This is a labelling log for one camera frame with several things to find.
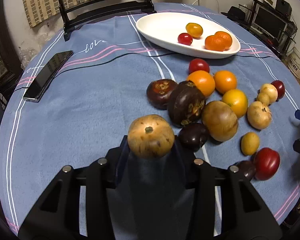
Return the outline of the speckled beige passion fruit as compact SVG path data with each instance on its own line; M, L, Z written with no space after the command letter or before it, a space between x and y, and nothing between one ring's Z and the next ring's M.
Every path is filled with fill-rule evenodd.
M221 101L211 101L205 106L202 123L209 130L211 137L218 142L230 140L238 130L236 114L226 103Z

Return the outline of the pale cream round fruit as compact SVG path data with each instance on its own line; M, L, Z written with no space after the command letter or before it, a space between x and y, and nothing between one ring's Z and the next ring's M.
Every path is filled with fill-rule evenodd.
M260 88L261 93L266 93L269 96L269 104L274 103L278 98L278 92L274 85L271 83L265 83Z

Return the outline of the small orange tangerine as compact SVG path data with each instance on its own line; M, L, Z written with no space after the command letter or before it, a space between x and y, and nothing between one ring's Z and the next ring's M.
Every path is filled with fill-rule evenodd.
M234 73L228 70L217 71L214 76L215 88L220 94L237 88L237 78Z
M192 81L206 98L215 91L216 85L214 78L204 70L192 72L186 80Z

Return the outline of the dark purple plum front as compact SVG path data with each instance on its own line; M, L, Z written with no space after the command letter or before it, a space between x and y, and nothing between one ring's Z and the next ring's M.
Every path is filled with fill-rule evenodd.
M256 174L256 167L252 161L244 160L235 163L238 169L244 174L247 180L251 181Z

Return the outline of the small yellow-brown longan fruit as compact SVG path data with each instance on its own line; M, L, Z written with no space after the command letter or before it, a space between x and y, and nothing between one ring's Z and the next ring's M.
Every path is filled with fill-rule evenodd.
M253 155L260 145L260 138L255 132L248 132L241 139L241 151L244 155Z

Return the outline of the red plum front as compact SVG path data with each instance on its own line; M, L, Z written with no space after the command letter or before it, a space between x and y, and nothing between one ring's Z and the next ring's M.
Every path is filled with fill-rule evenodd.
M257 152L253 163L256 168L255 178L257 180L268 180L279 169L280 155L277 151L264 147Z

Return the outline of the small red cherry tomato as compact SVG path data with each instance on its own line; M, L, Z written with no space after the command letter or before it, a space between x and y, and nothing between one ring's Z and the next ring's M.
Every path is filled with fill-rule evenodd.
M203 70L207 73L210 72L210 66L209 64L203 60L203 59L193 59L190 61L189 63L189 74L199 71L199 70Z

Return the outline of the dark purple small plum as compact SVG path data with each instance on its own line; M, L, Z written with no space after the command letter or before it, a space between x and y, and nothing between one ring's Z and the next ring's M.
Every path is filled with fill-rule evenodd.
M183 127L178 134L181 146L192 153L198 152L210 137L209 130L204 124L191 123Z

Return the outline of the tan round fruit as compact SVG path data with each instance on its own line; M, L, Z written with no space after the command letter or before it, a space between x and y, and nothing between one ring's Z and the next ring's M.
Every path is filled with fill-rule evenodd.
M135 119L127 135L130 150L142 159L164 157L170 153L174 139L174 131L169 123L156 114Z

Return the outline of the large red plum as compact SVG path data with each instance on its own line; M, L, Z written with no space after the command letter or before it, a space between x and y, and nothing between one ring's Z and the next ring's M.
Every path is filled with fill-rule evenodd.
M277 101L279 101L280 99L282 99L285 95L285 85L282 81L280 80L274 80L271 83L277 90Z

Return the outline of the large orange mandarin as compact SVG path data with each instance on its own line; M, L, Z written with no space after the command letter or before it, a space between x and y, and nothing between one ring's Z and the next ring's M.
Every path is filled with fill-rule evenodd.
M223 38L216 35L210 35L205 39L204 48L207 50L225 51L226 44Z
M231 47L232 36L229 33L224 32L224 31L217 31L217 32L215 32L215 36L223 39L226 50L228 50Z

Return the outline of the orange yellow small fruit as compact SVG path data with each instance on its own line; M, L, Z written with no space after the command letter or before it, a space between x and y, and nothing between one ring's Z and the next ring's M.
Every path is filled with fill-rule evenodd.
M197 23L188 23L186 25L186 31L193 38L200 38L203 34L203 28L200 24Z

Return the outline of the striped beige pepino fruit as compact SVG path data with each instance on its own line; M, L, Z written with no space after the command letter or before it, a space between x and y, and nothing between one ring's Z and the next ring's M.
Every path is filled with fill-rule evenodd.
M247 110L247 117L249 124L258 130L267 128L272 121L272 113L269 107L260 101L250 104Z

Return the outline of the small olive longan fruit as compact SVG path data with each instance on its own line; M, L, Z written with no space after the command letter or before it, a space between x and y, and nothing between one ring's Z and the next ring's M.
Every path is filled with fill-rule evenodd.
M265 106L269 106L270 98L269 98L267 93L260 92L257 95L256 101L259 101L259 102L263 103Z

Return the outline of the yellow-green orange fruit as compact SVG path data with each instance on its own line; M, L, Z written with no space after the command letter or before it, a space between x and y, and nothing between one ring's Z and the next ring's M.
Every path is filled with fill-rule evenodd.
M237 118L243 117L248 110L248 98L245 93L239 89L231 89L222 96L222 102L226 103Z

